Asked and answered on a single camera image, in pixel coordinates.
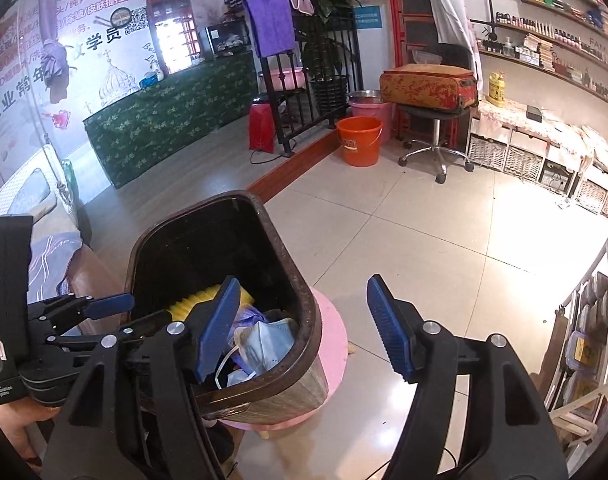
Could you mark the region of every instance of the bottle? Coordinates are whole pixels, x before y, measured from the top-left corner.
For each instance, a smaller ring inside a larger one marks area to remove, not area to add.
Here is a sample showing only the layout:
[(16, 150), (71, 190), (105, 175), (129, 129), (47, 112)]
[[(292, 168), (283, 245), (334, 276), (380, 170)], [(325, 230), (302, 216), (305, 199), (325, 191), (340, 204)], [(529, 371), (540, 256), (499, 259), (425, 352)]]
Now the bottle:
[(493, 72), (488, 78), (488, 95), (486, 99), (491, 104), (497, 107), (504, 107), (504, 89), (506, 83), (504, 82), (503, 72)]
[(504, 43), (504, 47), (502, 48), (502, 54), (508, 57), (515, 57), (515, 47), (513, 43), (511, 43), (511, 38), (506, 38), (506, 43)]

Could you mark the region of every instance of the green floral tablecloth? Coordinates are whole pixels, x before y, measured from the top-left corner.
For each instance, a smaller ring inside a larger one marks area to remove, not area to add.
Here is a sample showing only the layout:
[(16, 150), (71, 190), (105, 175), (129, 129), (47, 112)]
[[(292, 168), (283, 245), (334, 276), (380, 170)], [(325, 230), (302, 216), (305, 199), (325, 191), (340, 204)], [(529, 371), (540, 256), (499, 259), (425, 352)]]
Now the green floral tablecloth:
[(248, 113), (257, 96), (250, 52), (220, 57), (130, 94), (84, 121), (119, 188), (164, 158)]

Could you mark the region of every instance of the suitcase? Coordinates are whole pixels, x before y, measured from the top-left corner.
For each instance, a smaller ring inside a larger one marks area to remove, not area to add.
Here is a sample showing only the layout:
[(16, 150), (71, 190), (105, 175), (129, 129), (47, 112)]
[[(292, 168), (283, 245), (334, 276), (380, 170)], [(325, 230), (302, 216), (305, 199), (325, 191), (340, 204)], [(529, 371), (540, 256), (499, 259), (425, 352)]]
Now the suitcase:
[(379, 77), (384, 101), (459, 113), (478, 105), (478, 83), (472, 71), (449, 65), (408, 64)]

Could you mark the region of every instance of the pink bucket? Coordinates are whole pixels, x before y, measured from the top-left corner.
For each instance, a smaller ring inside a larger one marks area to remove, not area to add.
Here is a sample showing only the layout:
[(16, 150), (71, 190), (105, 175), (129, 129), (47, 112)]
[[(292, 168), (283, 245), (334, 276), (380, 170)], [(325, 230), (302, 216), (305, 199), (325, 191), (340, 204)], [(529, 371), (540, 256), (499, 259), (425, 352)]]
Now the pink bucket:
[(382, 121), (382, 133), (379, 145), (390, 139), (390, 123), (393, 117), (392, 103), (365, 104), (349, 101), (354, 116), (376, 117)]

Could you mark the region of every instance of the blue gripper pad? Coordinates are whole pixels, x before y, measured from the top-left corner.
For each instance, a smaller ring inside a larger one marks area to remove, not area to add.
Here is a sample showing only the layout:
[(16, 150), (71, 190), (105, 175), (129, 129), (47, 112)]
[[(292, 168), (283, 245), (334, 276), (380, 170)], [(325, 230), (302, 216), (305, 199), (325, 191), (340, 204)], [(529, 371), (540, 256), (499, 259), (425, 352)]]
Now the blue gripper pad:
[(199, 383), (206, 380), (206, 377), (214, 373), (217, 368), (222, 350), (226, 348), (228, 342), (228, 331), (239, 309), (240, 296), (239, 281), (228, 276), (212, 300), (217, 306), (197, 342), (199, 360), (195, 368), (195, 377)]
[(128, 293), (117, 294), (101, 300), (91, 301), (84, 308), (84, 316), (90, 319), (101, 319), (103, 317), (121, 314), (122, 312), (130, 312), (135, 306), (135, 298)]
[(366, 300), (393, 370), (404, 381), (410, 382), (415, 371), (411, 360), (411, 343), (393, 309), (392, 302), (395, 300), (380, 275), (369, 279)]

